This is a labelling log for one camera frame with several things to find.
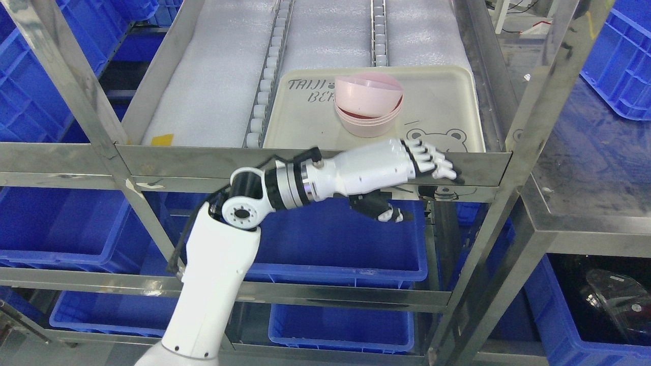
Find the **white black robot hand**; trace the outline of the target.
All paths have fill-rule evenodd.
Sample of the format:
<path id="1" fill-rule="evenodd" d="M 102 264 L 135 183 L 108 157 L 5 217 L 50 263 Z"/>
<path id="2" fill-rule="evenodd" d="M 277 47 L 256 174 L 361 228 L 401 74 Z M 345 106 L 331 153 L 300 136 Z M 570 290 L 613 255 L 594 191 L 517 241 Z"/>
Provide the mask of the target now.
<path id="1" fill-rule="evenodd" d="M 393 206 L 381 189 L 399 186 L 419 176 L 458 179 L 452 162 L 421 139 L 388 139 L 308 164 L 307 195 L 314 201 L 346 197 L 357 213 L 377 222 L 413 220 L 409 211 Z"/>

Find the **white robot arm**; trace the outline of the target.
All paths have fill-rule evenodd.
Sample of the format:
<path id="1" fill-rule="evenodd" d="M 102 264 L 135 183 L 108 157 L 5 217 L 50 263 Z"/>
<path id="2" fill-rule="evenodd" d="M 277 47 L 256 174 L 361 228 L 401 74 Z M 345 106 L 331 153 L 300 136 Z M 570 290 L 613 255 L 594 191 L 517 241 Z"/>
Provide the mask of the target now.
<path id="1" fill-rule="evenodd" d="M 199 207 L 186 243 L 182 291 L 160 342 L 137 365 L 217 365 L 238 290 L 258 252 L 262 220 L 334 194 L 335 164 L 323 159 L 270 170 L 242 167 L 222 206 Z"/>

